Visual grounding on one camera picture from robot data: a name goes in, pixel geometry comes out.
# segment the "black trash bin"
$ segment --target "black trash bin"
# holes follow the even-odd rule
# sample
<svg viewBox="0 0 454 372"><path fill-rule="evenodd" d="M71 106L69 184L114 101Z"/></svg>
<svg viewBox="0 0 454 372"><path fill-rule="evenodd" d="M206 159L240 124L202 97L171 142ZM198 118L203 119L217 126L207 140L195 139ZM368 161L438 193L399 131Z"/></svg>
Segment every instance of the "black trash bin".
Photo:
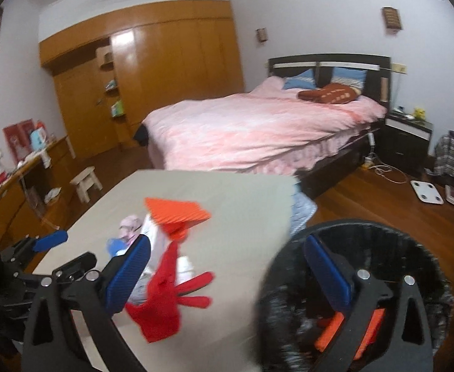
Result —
<svg viewBox="0 0 454 372"><path fill-rule="evenodd" d="M400 281L404 275L413 276L436 353L446 338L454 305L437 259L406 233L379 223L343 219L293 236L268 270L257 308L258 352L264 371L307 372L320 354L313 347L317 336L312 334L318 332L315 318L317 312L326 310L331 315L333 311L303 255L303 243L311 234L332 252L345 256L356 270L369 270L380 280ZM328 308L322 310L322 303Z"/></svg>

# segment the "wooden stool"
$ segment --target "wooden stool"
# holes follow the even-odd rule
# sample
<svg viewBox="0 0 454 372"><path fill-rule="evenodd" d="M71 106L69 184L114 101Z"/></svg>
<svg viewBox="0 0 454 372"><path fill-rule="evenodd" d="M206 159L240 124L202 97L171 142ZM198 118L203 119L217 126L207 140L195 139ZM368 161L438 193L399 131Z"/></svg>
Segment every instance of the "wooden stool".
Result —
<svg viewBox="0 0 454 372"><path fill-rule="evenodd" d="M84 169L72 179L70 184L73 184L76 187L77 195L79 196L81 203L89 203L87 191L91 186L95 185L99 190L103 189L103 185L95 175L95 168L93 166Z"/></svg>

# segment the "silver bolt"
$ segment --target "silver bolt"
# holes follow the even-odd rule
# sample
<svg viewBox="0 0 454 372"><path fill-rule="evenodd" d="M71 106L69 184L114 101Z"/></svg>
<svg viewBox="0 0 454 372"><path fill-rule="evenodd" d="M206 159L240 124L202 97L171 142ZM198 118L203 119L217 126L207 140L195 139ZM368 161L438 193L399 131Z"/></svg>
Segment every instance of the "silver bolt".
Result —
<svg viewBox="0 0 454 372"><path fill-rule="evenodd" d="M52 282L52 279L50 277L44 277L42 280L41 280L41 285L43 287L49 287L51 285L51 282Z"/></svg>
<svg viewBox="0 0 454 372"><path fill-rule="evenodd" d="M98 278L99 278L99 271L97 271L97 270L88 271L86 274L86 280L96 281Z"/></svg>
<svg viewBox="0 0 454 372"><path fill-rule="evenodd" d="M370 273L367 272L366 270L358 270L358 277L361 278L362 280L369 280Z"/></svg>
<svg viewBox="0 0 454 372"><path fill-rule="evenodd" d="M414 285L415 283L415 280L413 277L411 277L410 275L407 275L404 277L404 282L407 284L407 285Z"/></svg>

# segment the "dark wooden headboard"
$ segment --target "dark wooden headboard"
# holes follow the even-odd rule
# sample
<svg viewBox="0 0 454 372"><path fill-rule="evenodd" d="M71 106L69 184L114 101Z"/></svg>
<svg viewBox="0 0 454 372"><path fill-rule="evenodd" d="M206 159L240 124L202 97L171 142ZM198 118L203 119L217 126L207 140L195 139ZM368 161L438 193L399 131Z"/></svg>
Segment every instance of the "dark wooden headboard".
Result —
<svg viewBox="0 0 454 372"><path fill-rule="evenodd" d="M334 67L368 70L363 95L390 108L390 57L369 54L323 53L272 58L268 61L270 75L294 77L313 68L317 87L330 83Z"/></svg>

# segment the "brown pillow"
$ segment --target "brown pillow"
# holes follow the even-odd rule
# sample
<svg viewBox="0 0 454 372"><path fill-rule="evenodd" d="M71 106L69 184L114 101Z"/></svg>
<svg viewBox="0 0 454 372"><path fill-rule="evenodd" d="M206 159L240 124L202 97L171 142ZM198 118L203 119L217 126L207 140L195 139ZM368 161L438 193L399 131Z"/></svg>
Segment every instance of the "brown pillow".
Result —
<svg viewBox="0 0 454 372"><path fill-rule="evenodd" d="M321 89L301 91L297 97L302 100L311 100L318 104L348 104L359 95L347 85L328 84Z"/></svg>

